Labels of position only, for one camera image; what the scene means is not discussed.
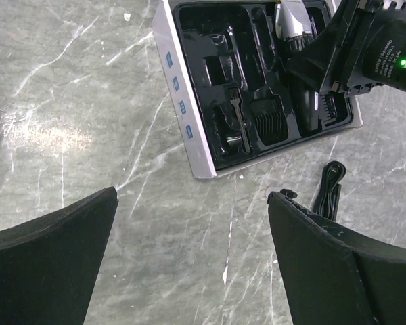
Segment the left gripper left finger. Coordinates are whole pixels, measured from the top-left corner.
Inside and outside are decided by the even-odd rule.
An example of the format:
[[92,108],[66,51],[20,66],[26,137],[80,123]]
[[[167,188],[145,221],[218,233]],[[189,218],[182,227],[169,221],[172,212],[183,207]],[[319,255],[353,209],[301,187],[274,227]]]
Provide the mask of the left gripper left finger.
[[83,324],[114,216],[104,188],[0,231],[0,324]]

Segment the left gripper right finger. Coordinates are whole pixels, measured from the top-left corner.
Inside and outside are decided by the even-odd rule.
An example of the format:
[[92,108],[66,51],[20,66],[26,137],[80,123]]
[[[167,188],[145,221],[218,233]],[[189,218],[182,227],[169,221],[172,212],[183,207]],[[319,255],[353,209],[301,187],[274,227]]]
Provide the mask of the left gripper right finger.
[[271,234],[294,324],[406,324],[406,248],[268,197]]

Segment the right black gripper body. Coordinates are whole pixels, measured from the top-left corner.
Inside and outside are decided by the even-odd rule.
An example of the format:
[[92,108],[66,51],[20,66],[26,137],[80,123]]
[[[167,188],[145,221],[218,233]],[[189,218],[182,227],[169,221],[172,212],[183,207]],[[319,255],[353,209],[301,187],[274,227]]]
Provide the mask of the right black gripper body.
[[342,1],[286,69],[321,94],[350,97],[383,85],[406,93],[406,1]]

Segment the black silver hair clipper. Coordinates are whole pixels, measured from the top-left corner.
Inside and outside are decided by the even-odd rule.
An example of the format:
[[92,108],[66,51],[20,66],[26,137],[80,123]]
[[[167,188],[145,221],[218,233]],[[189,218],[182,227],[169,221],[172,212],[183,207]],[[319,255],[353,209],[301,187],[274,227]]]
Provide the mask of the black silver hair clipper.
[[[275,32],[283,41],[285,60],[293,58],[314,40],[311,21],[302,1],[279,3]],[[319,94],[292,73],[289,72],[287,78],[298,128],[303,133],[318,130]]]

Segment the white box with black tray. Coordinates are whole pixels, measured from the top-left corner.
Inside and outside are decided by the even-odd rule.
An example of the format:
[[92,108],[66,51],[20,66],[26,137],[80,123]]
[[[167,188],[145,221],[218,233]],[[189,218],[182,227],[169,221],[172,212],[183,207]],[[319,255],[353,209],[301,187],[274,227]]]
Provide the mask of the white box with black tray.
[[[275,35],[274,1],[160,1],[153,34],[192,174],[212,179],[362,126],[359,104],[319,95],[319,128],[298,128]],[[251,147],[244,150],[229,89],[238,88]],[[278,95],[288,138],[260,140],[250,102]]]

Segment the black comb guard in tray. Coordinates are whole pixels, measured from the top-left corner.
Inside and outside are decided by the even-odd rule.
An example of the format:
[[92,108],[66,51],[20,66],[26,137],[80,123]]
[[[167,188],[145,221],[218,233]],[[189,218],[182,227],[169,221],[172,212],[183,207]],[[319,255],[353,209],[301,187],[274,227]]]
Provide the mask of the black comb guard in tray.
[[250,102],[258,136],[265,146],[288,138],[288,124],[281,98],[278,95]]

